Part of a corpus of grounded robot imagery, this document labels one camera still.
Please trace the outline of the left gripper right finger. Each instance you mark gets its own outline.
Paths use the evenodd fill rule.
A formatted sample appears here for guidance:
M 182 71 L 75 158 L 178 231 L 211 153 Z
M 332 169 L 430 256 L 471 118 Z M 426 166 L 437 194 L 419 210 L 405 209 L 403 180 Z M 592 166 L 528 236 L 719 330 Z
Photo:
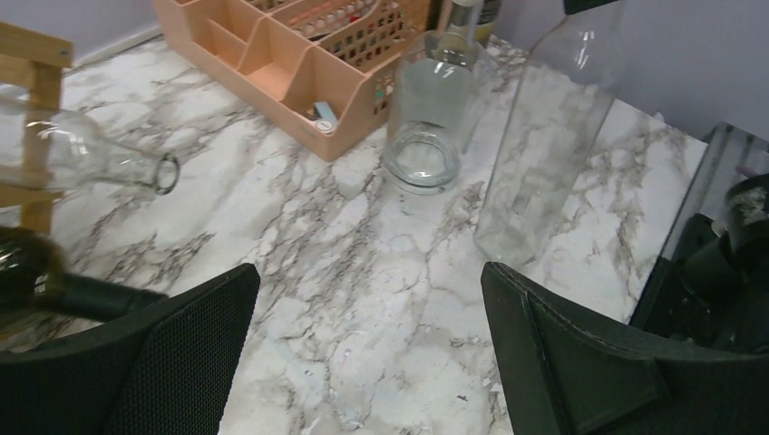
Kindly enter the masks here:
M 481 275 L 517 434 L 765 434 L 768 359 L 620 323 L 501 263 Z

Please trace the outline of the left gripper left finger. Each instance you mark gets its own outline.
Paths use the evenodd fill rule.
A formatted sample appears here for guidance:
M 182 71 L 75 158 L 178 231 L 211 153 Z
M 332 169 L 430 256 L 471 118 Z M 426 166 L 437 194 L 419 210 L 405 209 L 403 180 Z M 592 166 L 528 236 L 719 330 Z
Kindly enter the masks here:
M 258 297 L 245 263 L 189 291 L 1 355 L 4 434 L 215 434 Z

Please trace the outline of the green bottle navy cream label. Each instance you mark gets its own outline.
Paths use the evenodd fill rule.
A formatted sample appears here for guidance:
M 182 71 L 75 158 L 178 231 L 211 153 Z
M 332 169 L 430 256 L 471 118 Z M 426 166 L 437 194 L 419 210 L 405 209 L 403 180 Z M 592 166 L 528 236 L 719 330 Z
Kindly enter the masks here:
M 1 228 L 1 334 L 20 332 L 45 314 L 110 322 L 168 296 L 77 275 L 48 236 Z

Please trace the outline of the clear bottle silver cap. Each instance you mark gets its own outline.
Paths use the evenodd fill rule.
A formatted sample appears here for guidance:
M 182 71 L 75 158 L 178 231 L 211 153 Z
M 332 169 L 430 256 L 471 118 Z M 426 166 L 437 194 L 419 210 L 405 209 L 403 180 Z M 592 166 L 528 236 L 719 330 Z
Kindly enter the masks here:
M 431 31 L 403 51 L 394 77 L 382 163 L 415 194 L 445 190 L 487 111 L 495 63 L 473 39 Z

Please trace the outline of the tall clear glass bottle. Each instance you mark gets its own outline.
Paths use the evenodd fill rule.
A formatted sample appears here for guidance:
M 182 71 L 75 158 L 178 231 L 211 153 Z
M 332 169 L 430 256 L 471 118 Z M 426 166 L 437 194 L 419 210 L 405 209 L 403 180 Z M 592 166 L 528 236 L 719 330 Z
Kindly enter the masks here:
M 16 98 L 1 98 L 1 166 L 21 163 L 22 115 Z M 48 185 L 56 190 L 107 183 L 166 195 L 180 178 L 178 159 L 169 152 L 152 153 L 108 138 L 99 124 L 78 112 L 60 109 L 41 137 L 50 141 Z

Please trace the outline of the green bottle silver neck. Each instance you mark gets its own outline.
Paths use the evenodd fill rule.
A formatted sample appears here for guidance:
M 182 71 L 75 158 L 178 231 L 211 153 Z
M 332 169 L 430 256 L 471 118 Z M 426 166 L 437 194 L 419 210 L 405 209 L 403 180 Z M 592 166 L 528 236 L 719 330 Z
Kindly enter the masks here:
M 472 27 L 475 39 L 487 46 L 496 26 L 502 0 L 484 1 L 444 1 L 439 19 L 438 29 L 454 32 L 470 25 L 471 19 L 476 21 Z

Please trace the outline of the wooden wine rack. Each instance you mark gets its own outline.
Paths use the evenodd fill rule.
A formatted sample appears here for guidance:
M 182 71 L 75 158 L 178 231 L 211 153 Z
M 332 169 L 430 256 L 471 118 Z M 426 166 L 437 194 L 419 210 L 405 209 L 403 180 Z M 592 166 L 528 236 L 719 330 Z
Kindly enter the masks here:
M 48 234 L 54 202 L 63 196 L 48 185 L 50 141 L 41 133 L 60 110 L 63 72 L 73 63 L 73 44 L 14 24 L 1 23 L 1 83 L 21 87 L 21 163 L 1 166 L 1 206 L 20 207 L 19 226 Z

